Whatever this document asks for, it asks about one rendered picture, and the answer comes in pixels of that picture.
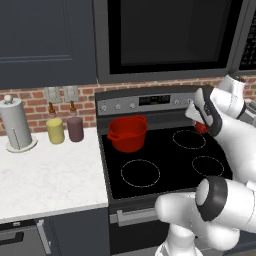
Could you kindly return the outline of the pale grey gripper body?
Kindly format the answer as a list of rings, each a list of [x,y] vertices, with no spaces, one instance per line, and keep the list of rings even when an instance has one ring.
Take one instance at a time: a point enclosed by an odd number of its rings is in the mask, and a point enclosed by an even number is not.
[[[201,124],[206,125],[206,121],[204,120],[203,116],[203,107],[204,103],[191,101],[188,105],[188,108],[185,111],[185,116],[187,118],[190,118],[191,120],[195,122],[199,122]]]

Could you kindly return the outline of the red bell pepper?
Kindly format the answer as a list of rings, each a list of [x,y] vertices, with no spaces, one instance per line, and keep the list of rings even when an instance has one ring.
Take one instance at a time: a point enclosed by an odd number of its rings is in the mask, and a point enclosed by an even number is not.
[[[206,134],[208,132],[208,128],[206,127],[206,125],[200,122],[195,122],[194,128],[195,131],[198,132],[199,134]]]

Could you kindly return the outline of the black stove with hob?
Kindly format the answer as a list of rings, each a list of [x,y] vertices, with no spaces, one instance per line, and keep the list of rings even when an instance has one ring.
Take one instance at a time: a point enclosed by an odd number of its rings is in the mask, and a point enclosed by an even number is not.
[[[195,86],[163,86],[97,93],[97,131],[108,201],[149,200],[171,192],[193,192],[208,176],[232,176],[221,147],[209,134],[195,131],[185,117]],[[117,151],[107,138],[115,118],[142,115],[148,130],[134,153]],[[158,246],[117,256],[154,256]]]

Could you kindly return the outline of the black and grey microwave oven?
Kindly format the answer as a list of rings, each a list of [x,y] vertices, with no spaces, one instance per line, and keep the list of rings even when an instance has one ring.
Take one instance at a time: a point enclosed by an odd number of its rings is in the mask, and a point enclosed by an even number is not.
[[[256,0],[93,0],[101,83],[221,77],[239,65]]]

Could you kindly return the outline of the purple bottle with brown top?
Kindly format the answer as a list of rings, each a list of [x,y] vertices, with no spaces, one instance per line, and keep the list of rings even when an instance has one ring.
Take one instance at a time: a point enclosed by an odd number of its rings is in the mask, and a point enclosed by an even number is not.
[[[80,142],[84,139],[83,119],[77,115],[74,102],[70,102],[70,113],[67,118],[69,139],[72,142]]]

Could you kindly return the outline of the black oven door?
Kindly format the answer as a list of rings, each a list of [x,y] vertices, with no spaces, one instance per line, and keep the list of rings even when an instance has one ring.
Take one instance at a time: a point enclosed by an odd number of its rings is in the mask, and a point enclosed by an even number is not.
[[[159,219],[156,221],[119,227],[117,223],[110,223],[110,215],[117,210],[124,212],[154,208],[156,199],[125,200],[109,202],[109,240],[110,254],[117,256],[128,252],[139,252],[159,246],[167,237],[169,224]]]

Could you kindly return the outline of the yellow bottle with brown top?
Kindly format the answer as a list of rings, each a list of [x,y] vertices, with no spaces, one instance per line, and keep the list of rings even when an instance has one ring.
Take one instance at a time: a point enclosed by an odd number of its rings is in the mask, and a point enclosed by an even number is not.
[[[64,142],[64,130],[62,120],[56,116],[56,111],[52,103],[49,103],[49,119],[46,121],[49,140],[52,144]]]

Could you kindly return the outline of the dark blue cupboard door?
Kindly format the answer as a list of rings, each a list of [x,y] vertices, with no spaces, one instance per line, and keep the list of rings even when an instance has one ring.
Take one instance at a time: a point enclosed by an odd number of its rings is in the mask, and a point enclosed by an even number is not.
[[[49,256],[110,256],[106,208],[46,217],[44,228]]]
[[[0,0],[0,89],[95,82],[92,0]]]

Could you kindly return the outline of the dark blue lower cupboard door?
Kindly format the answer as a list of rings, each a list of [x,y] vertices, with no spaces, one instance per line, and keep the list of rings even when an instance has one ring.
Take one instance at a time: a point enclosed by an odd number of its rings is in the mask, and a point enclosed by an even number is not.
[[[44,228],[49,256],[110,256],[106,208],[46,217]]]

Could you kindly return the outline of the white paper towel holder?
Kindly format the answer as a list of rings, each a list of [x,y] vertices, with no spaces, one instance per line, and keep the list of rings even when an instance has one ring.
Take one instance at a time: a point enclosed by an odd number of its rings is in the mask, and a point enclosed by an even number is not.
[[[9,152],[22,153],[36,146],[38,140],[31,135],[20,98],[5,95],[0,101],[0,116],[8,137],[6,149]]]

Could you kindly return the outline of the grey drawer front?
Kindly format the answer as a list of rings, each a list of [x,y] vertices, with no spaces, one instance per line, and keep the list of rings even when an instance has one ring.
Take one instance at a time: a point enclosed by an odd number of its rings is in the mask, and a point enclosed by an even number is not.
[[[0,256],[46,256],[34,220],[0,224],[0,240],[23,232],[22,242],[0,246]]]

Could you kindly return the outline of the grey wall socket plate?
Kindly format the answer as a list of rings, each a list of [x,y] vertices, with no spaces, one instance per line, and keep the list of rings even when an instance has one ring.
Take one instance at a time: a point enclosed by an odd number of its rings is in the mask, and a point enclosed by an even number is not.
[[[44,95],[46,97],[47,102],[51,103],[60,103],[60,89],[58,87],[45,87]]]
[[[64,86],[64,101],[69,103],[70,101],[78,102],[79,95],[78,95],[78,87],[75,85],[72,86]]]

